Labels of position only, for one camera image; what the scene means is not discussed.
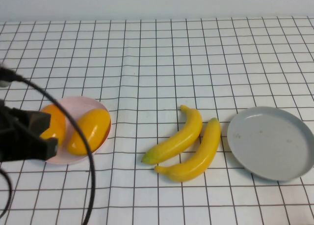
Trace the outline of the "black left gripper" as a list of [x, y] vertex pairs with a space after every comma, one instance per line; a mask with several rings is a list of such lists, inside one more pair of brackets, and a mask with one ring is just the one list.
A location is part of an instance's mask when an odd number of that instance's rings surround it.
[[41, 111], [10, 108], [0, 101], [0, 161], [48, 160], [57, 154], [58, 139], [40, 139], [39, 154], [34, 144], [51, 122], [51, 115]]

